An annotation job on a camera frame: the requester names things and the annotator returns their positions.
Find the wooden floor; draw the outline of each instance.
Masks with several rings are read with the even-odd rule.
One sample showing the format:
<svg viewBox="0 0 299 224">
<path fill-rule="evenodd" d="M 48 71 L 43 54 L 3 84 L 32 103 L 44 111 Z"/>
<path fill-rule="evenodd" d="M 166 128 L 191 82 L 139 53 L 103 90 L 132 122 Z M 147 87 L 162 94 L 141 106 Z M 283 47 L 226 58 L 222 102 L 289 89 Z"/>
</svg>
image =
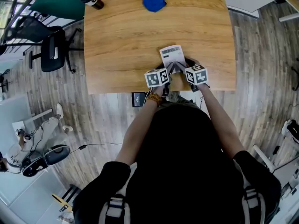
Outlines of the wooden floor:
<svg viewBox="0 0 299 224">
<path fill-rule="evenodd" d="M 270 4 L 261 10 L 256 20 L 230 12 L 235 37 L 237 90 L 215 92 L 220 103 L 233 119 L 243 145 L 251 152 L 257 144 L 271 155 L 284 138 L 280 135 L 285 120 L 299 120 L 299 91 L 292 91 L 299 77 L 291 71 L 297 67 L 299 56 L 299 20 L 280 23 L 279 17 L 294 13 L 287 4 Z M 83 29 L 83 23 L 66 29 L 67 36 L 74 28 Z M 83 33 L 76 36 L 74 47 L 83 47 Z M 39 48 L 33 48 L 34 54 Z M 61 124 L 70 124 L 75 131 L 66 142 L 71 150 L 83 144 L 122 143 L 125 131 L 138 112 L 132 108 L 130 94 L 88 95 L 85 80 L 84 53 L 71 52 L 71 62 L 77 73 L 66 67 L 52 73 L 41 72 L 40 62 L 15 67 L 7 78 L 12 81 L 9 96 L 28 93 L 31 111 L 39 113 L 56 107 L 64 108 Z M 200 105 L 200 93 L 193 98 Z M 62 182 L 84 187 L 93 180 L 103 165 L 113 160 L 120 145 L 88 146 L 76 151 L 55 166 Z"/>
</svg>

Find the black shirt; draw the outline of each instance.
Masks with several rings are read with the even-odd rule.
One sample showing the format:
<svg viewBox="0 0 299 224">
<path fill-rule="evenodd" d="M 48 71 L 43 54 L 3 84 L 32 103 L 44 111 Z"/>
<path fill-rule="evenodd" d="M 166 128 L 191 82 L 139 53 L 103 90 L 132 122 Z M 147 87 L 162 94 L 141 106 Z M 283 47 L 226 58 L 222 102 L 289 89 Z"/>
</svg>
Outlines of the black shirt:
<svg viewBox="0 0 299 224">
<path fill-rule="evenodd" d="M 246 151 L 234 159 L 263 194 L 269 215 L 279 203 L 279 181 Z M 158 111 L 136 162 L 126 192 L 132 224 L 242 222 L 242 175 L 222 152 L 213 124 L 201 110 L 174 104 Z M 102 206 L 129 174 L 124 163 L 106 163 L 75 199 L 75 222 L 97 224 Z"/>
</svg>

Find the small black device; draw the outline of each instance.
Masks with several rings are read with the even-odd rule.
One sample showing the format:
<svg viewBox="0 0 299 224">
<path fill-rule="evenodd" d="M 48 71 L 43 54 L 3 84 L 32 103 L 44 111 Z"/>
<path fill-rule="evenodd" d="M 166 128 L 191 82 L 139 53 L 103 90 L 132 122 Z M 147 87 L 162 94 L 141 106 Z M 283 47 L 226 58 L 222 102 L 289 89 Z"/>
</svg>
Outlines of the small black device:
<svg viewBox="0 0 299 224">
<path fill-rule="evenodd" d="M 132 106 L 134 108 L 142 107 L 146 98 L 145 92 L 133 92 L 132 93 Z"/>
</svg>

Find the person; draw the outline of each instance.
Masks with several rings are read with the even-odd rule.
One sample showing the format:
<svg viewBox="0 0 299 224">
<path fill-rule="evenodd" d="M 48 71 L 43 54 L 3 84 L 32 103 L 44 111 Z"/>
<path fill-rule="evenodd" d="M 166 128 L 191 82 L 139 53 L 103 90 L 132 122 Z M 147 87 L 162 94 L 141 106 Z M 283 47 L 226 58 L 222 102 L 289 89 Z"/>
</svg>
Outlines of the person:
<svg viewBox="0 0 299 224">
<path fill-rule="evenodd" d="M 299 144 L 299 124 L 297 124 L 294 119 L 287 120 L 281 129 L 283 136 L 286 136 L 288 133 L 290 133 L 293 140 Z"/>
<path fill-rule="evenodd" d="M 64 132 L 50 138 L 54 129 L 58 126 L 59 120 L 64 117 L 61 104 L 57 104 L 56 116 L 43 122 L 32 134 L 30 140 L 25 138 L 25 132 L 19 132 L 19 143 L 13 145 L 9 151 L 2 155 L 0 153 L 0 172 L 20 173 L 22 161 L 29 157 L 34 158 L 43 155 L 50 147 L 61 144 L 68 138 L 69 132 L 73 131 L 72 126 L 63 126 Z"/>
<path fill-rule="evenodd" d="M 115 161 L 106 163 L 75 198 L 76 224 L 244 223 L 242 173 L 263 195 L 269 223 L 278 209 L 279 181 L 245 151 L 209 87 L 198 88 L 210 118 L 182 97 L 161 104 L 163 87 L 149 96 Z M 114 219 L 127 212 L 129 222 Z"/>
</svg>

